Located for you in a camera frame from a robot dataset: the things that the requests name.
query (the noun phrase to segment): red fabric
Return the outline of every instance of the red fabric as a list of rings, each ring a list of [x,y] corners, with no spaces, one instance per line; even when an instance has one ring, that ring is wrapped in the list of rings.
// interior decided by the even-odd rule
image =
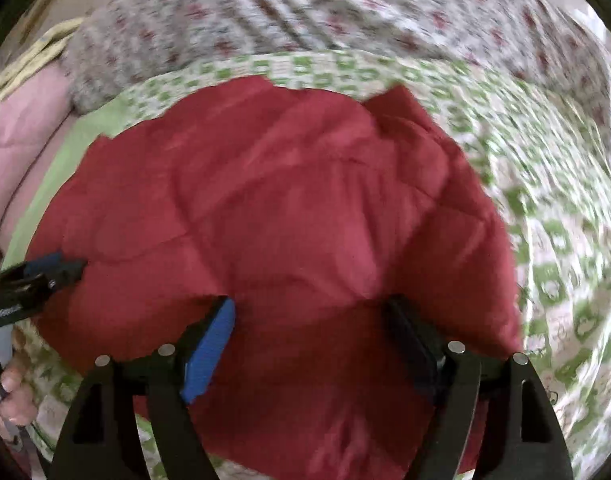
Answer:
[[[520,347],[503,223],[403,87],[363,104],[257,77],[202,89],[90,147],[29,256],[56,250],[90,263],[38,326],[80,372],[174,341],[205,295],[236,300],[192,418],[208,451],[278,480],[403,477],[431,409],[383,331],[384,295],[472,348]]]

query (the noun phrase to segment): yellow fabric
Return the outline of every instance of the yellow fabric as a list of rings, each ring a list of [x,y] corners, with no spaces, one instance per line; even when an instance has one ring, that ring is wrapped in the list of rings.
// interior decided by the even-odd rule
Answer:
[[[74,18],[58,23],[41,36],[15,62],[0,73],[0,101],[5,99],[45,65],[61,55],[65,45],[83,22]]]

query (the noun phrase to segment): silver screw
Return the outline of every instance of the silver screw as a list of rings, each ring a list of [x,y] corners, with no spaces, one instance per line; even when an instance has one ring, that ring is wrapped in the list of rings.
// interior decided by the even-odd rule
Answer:
[[[453,354],[462,354],[465,352],[465,345],[460,341],[450,341],[447,344],[447,349]]]
[[[527,358],[527,355],[521,353],[521,352],[517,352],[514,355],[512,355],[512,359],[514,360],[514,362],[517,365],[527,365],[529,362],[529,359]]]
[[[99,355],[96,358],[94,364],[96,366],[98,366],[99,368],[101,368],[101,367],[104,367],[104,366],[108,366],[109,365],[109,361],[110,361],[109,355]]]
[[[169,357],[174,352],[176,352],[176,348],[172,343],[165,343],[165,345],[159,346],[159,355],[162,357]]]

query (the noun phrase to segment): green and white patterned sheet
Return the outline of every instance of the green and white patterned sheet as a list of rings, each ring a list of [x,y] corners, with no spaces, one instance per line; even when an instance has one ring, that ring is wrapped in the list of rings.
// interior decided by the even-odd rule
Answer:
[[[525,351],[554,405],[575,477],[589,478],[611,452],[611,152],[576,102],[512,76],[464,62],[327,51],[196,62],[154,77],[106,105],[112,108],[111,128],[102,118],[96,122],[104,126],[79,132],[84,140],[70,139],[37,194],[38,208],[20,222],[6,264],[23,259],[40,218],[32,215],[73,171],[60,171],[59,156],[78,163],[98,134],[111,130],[114,136],[199,88],[251,74],[361,100],[401,82],[459,143],[506,222],[517,261]],[[28,380],[40,403],[30,431],[50,456],[80,377],[29,322],[20,326],[34,364]],[[140,419],[139,428],[152,478],[163,479],[151,427]],[[214,462],[222,479],[265,478],[232,462]]]

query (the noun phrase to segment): human hand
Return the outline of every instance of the human hand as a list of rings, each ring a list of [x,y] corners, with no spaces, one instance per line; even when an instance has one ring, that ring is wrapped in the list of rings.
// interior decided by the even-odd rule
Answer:
[[[34,405],[32,388],[23,382],[30,360],[28,355],[22,351],[25,346],[25,337],[18,328],[14,328],[12,332],[12,345],[15,349],[14,357],[0,375],[1,385],[8,393],[8,396],[0,402],[0,435],[3,438],[8,432],[5,430],[2,417],[17,426],[26,426],[38,414]]]

